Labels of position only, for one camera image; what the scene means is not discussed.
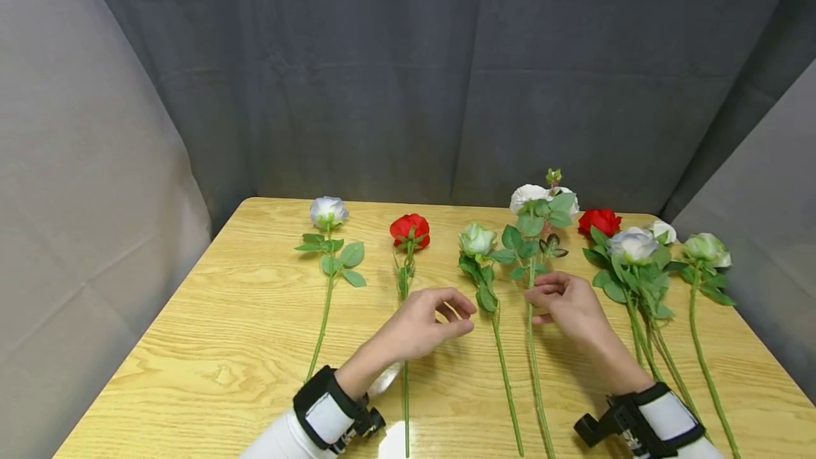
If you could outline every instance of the red rose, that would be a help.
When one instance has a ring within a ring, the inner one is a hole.
[[[578,230],[589,236],[592,226],[606,234],[607,237],[612,237],[614,233],[621,230],[621,217],[610,208],[587,209],[584,216],[578,221]]]
[[[422,237],[416,244],[417,250],[424,249],[431,243],[431,226],[428,225],[428,220],[413,213],[399,217],[391,224],[391,235],[394,237],[394,246],[398,247],[401,245],[402,239],[400,239],[400,237],[408,238],[412,228],[414,228],[414,238]]]

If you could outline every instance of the finger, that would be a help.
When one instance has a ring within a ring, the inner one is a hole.
[[[551,314],[533,315],[533,324],[552,324],[555,323]]]
[[[473,331],[473,321],[470,319],[460,319],[452,323],[445,323],[437,326],[442,340],[456,339],[457,336],[467,335]]]
[[[537,285],[535,290],[539,293],[544,294],[553,294],[553,293],[564,293],[564,286],[560,283],[544,283],[542,285]]]
[[[563,271],[553,271],[551,273],[546,273],[545,275],[536,277],[535,285],[547,285],[549,283],[554,283],[566,286],[573,277],[573,275],[564,273]]]
[[[439,305],[440,303],[447,303],[464,319],[476,314],[476,305],[474,305],[473,302],[468,299],[468,297],[458,292],[455,288],[435,288],[429,289],[429,292],[433,294],[434,303],[436,305]]]
[[[444,303],[440,303],[439,306],[436,307],[436,311],[444,315],[445,319],[447,319],[449,323],[451,321],[458,321],[458,316],[456,313]]]
[[[553,302],[560,298],[560,294],[544,294],[539,293],[535,289],[527,289],[527,291],[524,292],[524,297],[527,298],[528,302],[532,303],[536,307],[549,312]]]

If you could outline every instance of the wooden table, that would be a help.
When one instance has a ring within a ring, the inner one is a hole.
[[[315,232],[306,200],[250,199],[242,203],[175,296],[125,359],[57,454],[58,458],[234,458],[291,404],[300,388],[322,315],[326,277],[316,259],[294,246]],[[339,281],[320,361],[339,366],[397,308],[388,225],[404,213],[431,224],[431,245],[417,254],[413,288],[454,285],[473,298],[457,267],[458,232],[478,221],[500,230],[514,217],[503,208],[399,203],[348,203],[350,220],[336,234],[365,241],[358,267],[368,281]],[[622,227],[649,215],[627,214]],[[574,227],[565,235],[570,254],[556,269],[591,278],[586,244]],[[528,458],[544,458],[528,372],[521,287],[499,273],[503,302],[501,340]],[[728,450],[723,428],[694,355],[689,334],[689,292],[672,281],[667,296],[677,318],[665,335],[710,435]],[[601,294],[614,328],[632,345],[626,311]],[[698,319],[705,354],[737,442],[746,458],[816,455],[816,411],[785,371],[731,309],[708,299]],[[489,319],[412,363],[412,457],[513,458],[514,433]],[[586,449],[573,423],[597,415],[604,388],[589,363],[560,332],[538,330],[538,365],[544,406],[560,458],[630,457],[614,439]],[[401,458],[400,382],[375,401],[387,432],[350,450],[355,458]]]

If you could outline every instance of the gray backdrop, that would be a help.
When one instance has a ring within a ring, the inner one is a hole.
[[[506,205],[548,165],[658,213],[779,0],[106,2],[218,229],[256,194]]]

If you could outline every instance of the white rose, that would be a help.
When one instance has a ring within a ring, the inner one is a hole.
[[[709,262],[716,268],[731,266],[731,254],[720,241],[710,232],[692,234],[683,244],[683,255],[689,259],[701,259]]]
[[[643,266],[649,264],[650,256],[658,246],[658,242],[646,230],[629,227],[610,238],[608,252],[622,259],[624,264]]]
[[[493,250],[496,233],[481,224],[472,223],[460,233],[460,249],[469,256],[488,255]]]
[[[510,197],[510,211],[517,215],[528,200],[547,199],[550,191],[538,185],[519,186]]]
[[[557,186],[557,189],[560,190],[561,193],[575,193],[573,190],[568,189],[566,186]],[[553,200],[553,197],[550,196],[551,191],[547,190],[547,200]],[[581,208],[578,206],[578,195],[575,196],[575,202],[573,202],[572,207],[569,208],[569,217],[574,219],[575,215],[577,215]]]
[[[328,196],[315,199],[310,209],[312,223],[321,230],[339,226],[349,217],[348,213],[342,199]]]
[[[658,240],[660,244],[670,245],[677,240],[677,231],[674,227],[670,226],[666,222],[662,220],[655,220],[654,222],[650,223],[646,226],[646,230],[652,233],[653,237]]]

